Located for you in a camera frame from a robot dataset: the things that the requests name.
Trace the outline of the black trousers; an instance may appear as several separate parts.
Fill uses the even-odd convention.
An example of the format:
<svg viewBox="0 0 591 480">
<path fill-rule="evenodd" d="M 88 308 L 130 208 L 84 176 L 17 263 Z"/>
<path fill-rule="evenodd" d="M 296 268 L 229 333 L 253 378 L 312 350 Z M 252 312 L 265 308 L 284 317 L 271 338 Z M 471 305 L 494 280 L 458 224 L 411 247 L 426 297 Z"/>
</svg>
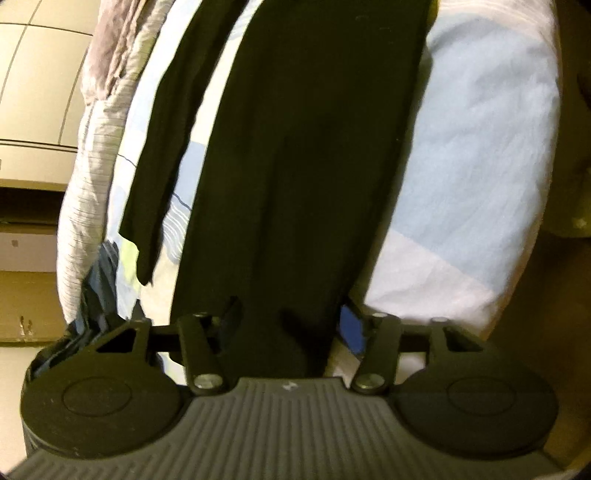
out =
<svg viewBox="0 0 591 480">
<path fill-rule="evenodd" d="M 230 68 L 170 318 L 204 314 L 222 374 L 318 377 L 386 208 L 426 1 L 266 1 Z M 242 301 L 229 346 L 211 317 Z"/>
</svg>

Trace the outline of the blue denim jeans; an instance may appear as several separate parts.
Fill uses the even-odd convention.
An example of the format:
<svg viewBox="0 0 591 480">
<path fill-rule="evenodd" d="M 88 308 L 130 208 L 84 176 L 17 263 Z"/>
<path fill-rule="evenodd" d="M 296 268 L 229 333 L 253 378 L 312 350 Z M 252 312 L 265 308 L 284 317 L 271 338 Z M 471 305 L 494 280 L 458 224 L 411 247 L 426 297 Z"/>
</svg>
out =
<svg viewBox="0 0 591 480">
<path fill-rule="evenodd" d="M 81 297 L 75 319 L 54 343 L 40 350 L 28 366 L 23 381 L 26 388 L 32 381 L 120 327 L 124 322 L 143 316 L 136 303 L 130 318 L 118 315 L 116 273 L 118 246 L 104 241 L 98 257 L 81 284 Z"/>
</svg>

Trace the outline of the white striped duvet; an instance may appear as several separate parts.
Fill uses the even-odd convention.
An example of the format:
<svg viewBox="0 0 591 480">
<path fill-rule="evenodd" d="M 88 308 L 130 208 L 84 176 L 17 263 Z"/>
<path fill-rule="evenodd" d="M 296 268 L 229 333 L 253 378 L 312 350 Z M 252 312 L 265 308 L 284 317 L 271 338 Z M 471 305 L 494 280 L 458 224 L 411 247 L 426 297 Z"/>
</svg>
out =
<svg viewBox="0 0 591 480">
<path fill-rule="evenodd" d="M 82 281 L 105 237 L 108 196 L 128 110 L 173 5 L 171 1 L 153 2 L 111 94 L 105 100 L 85 104 L 80 122 L 74 169 L 57 229 L 57 291 L 68 324 L 75 319 Z"/>
</svg>

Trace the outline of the pink folded cloth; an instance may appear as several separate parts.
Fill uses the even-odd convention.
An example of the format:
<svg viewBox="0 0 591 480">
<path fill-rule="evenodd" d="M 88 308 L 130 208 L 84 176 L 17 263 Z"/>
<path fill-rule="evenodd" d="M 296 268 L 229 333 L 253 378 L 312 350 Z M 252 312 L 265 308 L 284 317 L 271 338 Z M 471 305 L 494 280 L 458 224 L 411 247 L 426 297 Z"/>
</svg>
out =
<svg viewBox="0 0 591 480">
<path fill-rule="evenodd" d="M 153 4 L 147 0 L 100 2 L 81 71 L 81 93 L 86 105 L 105 100 L 111 94 Z"/>
</svg>

